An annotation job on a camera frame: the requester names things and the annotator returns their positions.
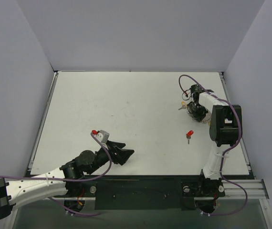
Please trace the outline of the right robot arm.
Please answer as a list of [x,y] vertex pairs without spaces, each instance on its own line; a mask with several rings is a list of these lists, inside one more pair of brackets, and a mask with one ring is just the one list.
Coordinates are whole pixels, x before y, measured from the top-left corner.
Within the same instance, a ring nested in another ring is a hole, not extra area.
[[213,142],[208,161],[193,192],[196,197],[223,197],[221,174],[226,154],[236,147],[242,136],[241,107],[230,105],[219,99],[212,90],[205,91],[198,84],[190,87],[190,94],[188,113],[199,123],[210,114],[209,136]]

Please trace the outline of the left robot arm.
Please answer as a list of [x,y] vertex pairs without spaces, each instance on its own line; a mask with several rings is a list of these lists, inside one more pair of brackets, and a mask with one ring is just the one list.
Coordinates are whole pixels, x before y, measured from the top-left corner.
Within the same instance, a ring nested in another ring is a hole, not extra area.
[[105,164],[124,165],[134,153],[124,143],[107,141],[99,151],[85,150],[73,160],[45,174],[34,177],[9,178],[0,176],[0,219],[37,200],[62,196],[75,197],[91,175]]

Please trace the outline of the metal disc key organizer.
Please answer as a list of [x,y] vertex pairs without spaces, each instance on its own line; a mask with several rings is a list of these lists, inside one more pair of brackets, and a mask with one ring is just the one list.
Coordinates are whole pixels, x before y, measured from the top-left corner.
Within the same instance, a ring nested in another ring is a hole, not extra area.
[[189,116],[198,123],[205,123],[210,119],[210,117],[208,117],[209,111],[201,105],[190,103],[187,105],[187,111]]

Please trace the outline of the red tag key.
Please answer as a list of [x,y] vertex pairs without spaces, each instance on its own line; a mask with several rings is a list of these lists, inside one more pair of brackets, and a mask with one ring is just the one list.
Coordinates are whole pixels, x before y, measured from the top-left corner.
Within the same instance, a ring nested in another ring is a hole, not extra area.
[[190,144],[190,140],[191,140],[193,133],[194,133],[193,130],[190,130],[186,133],[186,138],[187,138],[188,144]]

